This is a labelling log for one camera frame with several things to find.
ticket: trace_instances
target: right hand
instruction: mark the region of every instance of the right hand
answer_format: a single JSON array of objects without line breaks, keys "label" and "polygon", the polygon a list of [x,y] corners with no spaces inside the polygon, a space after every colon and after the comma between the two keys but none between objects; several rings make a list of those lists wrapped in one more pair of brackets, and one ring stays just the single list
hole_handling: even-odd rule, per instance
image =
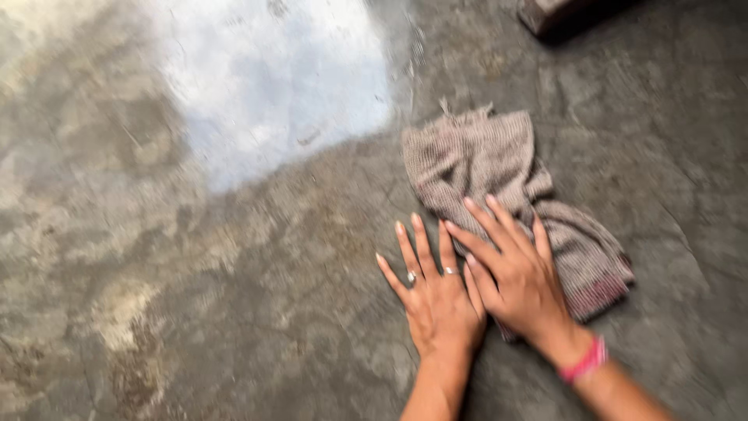
[{"label": "right hand", "polygon": [[501,252],[447,222],[449,233],[471,251],[467,262],[485,309],[522,335],[554,365],[575,364],[589,348],[592,334],[568,314],[548,234],[540,219],[536,216],[533,221],[533,245],[496,198],[488,195],[486,203],[496,218],[471,199],[465,199],[465,207]]}]

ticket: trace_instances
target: wet floor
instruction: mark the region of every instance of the wet floor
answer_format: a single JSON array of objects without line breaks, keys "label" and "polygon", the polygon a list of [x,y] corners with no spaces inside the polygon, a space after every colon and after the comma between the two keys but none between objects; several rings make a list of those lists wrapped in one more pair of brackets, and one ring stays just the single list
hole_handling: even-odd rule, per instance
[{"label": "wet floor", "polygon": [[[634,262],[593,327],[683,420],[740,419],[748,7],[640,1],[553,47],[515,7],[3,2],[0,420],[396,419],[417,353],[373,253],[423,212],[398,133],[442,97],[530,110]],[[485,342],[465,419],[590,418]]]}]

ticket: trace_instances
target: cloth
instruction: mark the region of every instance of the cloth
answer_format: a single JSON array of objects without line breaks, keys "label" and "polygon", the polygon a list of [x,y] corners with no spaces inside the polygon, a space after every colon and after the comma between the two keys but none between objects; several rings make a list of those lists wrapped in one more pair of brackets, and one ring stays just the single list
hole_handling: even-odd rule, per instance
[{"label": "cloth", "polygon": [[[405,168],[423,204],[438,217],[488,235],[462,204],[471,197],[485,206],[492,193],[533,239],[533,210],[548,232],[568,310],[586,321],[628,293],[634,281],[619,242],[599,222],[553,200],[551,175],[535,160],[533,126],[527,112],[491,116],[492,105],[463,115],[449,113],[423,129],[402,133]],[[466,250],[455,242],[456,251]],[[499,323],[504,339],[515,335]]]}]

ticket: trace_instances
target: fingernail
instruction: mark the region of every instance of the fingernail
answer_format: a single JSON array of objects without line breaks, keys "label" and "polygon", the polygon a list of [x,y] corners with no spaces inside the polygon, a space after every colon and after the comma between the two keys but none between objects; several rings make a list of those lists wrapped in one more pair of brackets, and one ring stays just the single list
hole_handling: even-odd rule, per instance
[{"label": "fingernail", "polygon": [[418,213],[413,212],[411,214],[411,221],[413,222],[413,226],[416,226],[418,228],[423,227],[423,221],[421,221],[420,216],[418,216]]}]

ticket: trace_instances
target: left hand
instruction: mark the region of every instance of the left hand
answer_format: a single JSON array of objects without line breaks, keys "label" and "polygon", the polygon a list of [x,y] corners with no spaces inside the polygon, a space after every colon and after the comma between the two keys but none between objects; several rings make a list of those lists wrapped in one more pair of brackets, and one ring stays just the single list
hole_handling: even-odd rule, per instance
[{"label": "left hand", "polygon": [[405,226],[395,225],[402,257],[409,273],[415,273],[413,288],[406,288],[395,276],[387,261],[377,254],[377,262],[392,289],[405,305],[411,337],[421,361],[436,358],[445,363],[472,362],[485,332],[485,308],[472,273],[465,265],[465,285],[457,271],[452,238],[439,221],[441,263],[453,273],[439,273],[434,263],[423,221],[411,217],[415,230],[418,258],[413,253]]}]

